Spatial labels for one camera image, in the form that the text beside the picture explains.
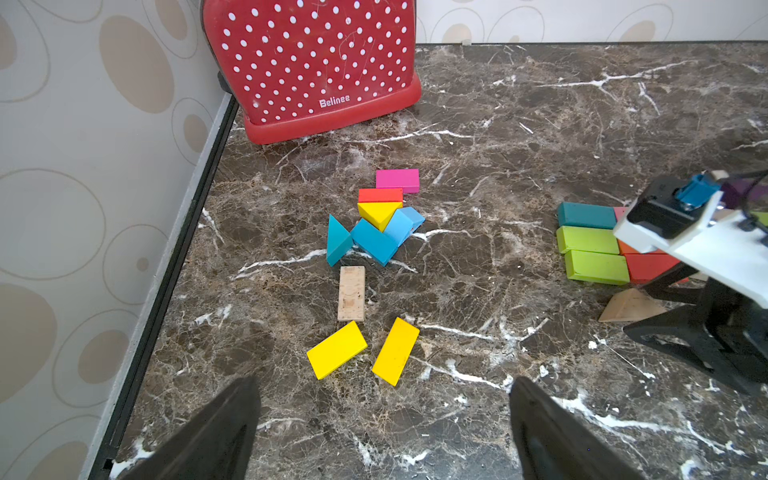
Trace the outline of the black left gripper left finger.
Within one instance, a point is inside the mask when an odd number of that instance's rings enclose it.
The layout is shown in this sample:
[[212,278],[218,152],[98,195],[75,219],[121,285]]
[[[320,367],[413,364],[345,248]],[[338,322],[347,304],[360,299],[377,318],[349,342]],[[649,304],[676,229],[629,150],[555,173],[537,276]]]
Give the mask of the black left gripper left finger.
[[257,379],[234,380],[127,479],[243,479],[261,412]]

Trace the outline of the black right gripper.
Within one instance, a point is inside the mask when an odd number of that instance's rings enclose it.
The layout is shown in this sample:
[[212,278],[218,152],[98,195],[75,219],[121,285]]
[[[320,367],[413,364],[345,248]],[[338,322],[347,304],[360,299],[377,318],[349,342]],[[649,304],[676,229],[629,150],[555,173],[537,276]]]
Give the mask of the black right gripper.
[[641,290],[684,304],[695,304],[704,292],[704,324],[693,319],[693,311],[668,311],[626,325],[623,332],[733,390],[758,394],[767,384],[767,310],[713,278],[705,288],[701,282],[678,286],[682,279],[657,278]]

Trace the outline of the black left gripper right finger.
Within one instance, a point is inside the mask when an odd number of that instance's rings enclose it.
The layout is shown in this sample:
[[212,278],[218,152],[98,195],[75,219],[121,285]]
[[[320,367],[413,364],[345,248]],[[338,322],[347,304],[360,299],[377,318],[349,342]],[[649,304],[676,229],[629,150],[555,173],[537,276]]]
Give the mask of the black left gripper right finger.
[[525,479],[642,477],[530,379],[514,380],[509,408]]

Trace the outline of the natural wood triangular block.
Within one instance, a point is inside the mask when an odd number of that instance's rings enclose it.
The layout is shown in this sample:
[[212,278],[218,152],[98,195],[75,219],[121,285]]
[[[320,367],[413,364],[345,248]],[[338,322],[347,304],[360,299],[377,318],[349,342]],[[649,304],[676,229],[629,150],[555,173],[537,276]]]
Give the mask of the natural wood triangular block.
[[611,297],[598,318],[599,322],[636,322],[666,313],[668,311],[658,300],[644,291],[631,288]]

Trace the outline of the lime green block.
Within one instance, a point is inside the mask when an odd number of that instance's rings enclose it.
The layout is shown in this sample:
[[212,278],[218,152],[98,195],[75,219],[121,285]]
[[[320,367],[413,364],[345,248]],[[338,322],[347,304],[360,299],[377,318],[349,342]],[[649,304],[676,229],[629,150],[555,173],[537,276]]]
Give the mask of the lime green block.
[[561,254],[569,251],[620,254],[618,240],[608,229],[561,226],[556,231],[556,239]]
[[570,250],[564,255],[570,280],[625,285],[630,282],[629,269],[621,255]]

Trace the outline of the orange-red rectangular block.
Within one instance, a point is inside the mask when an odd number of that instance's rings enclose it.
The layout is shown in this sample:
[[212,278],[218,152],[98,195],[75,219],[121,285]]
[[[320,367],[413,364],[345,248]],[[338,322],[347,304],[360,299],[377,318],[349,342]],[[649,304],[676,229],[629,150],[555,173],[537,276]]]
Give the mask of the orange-red rectangular block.
[[627,255],[640,255],[640,252],[629,246],[628,244],[624,243],[623,241],[618,241],[620,254],[627,256]]

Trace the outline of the pink rectangular block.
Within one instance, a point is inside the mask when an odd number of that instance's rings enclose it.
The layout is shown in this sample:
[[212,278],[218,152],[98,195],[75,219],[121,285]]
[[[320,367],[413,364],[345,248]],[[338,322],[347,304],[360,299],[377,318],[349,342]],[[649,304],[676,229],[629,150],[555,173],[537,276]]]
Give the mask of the pink rectangular block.
[[629,210],[629,208],[628,207],[614,207],[613,210],[614,210],[616,222],[619,222],[626,215],[626,213]]

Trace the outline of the purple triangular block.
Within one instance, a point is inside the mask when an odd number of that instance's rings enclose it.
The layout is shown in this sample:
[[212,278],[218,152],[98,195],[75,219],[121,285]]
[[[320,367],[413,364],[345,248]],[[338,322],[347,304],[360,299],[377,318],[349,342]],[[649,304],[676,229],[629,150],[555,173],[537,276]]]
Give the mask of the purple triangular block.
[[763,183],[757,184],[748,192],[748,189],[753,182],[753,179],[726,180],[721,186],[721,191],[723,192],[721,202],[724,207],[729,210],[740,209],[742,198],[745,193],[748,193],[748,200],[750,203],[757,202],[761,198],[766,197],[767,185]]

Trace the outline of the teal triangular block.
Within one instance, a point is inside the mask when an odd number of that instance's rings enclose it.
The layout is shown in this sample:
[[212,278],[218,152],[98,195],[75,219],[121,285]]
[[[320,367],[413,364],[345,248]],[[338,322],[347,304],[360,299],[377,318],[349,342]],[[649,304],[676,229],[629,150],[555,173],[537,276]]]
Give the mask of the teal triangular block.
[[333,267],[353,248],[351,233],[333,216],[328,219],[326,260]]

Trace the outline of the magenta rectangular block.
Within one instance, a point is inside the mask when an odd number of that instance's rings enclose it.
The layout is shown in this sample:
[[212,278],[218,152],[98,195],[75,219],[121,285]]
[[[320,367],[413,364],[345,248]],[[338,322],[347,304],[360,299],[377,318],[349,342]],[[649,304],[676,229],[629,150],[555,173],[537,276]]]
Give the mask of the magenta rectangular block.
[[376,171],[377,189],[400,188],[404,194],[420,192],[420,172],[418,169],[390,169]]

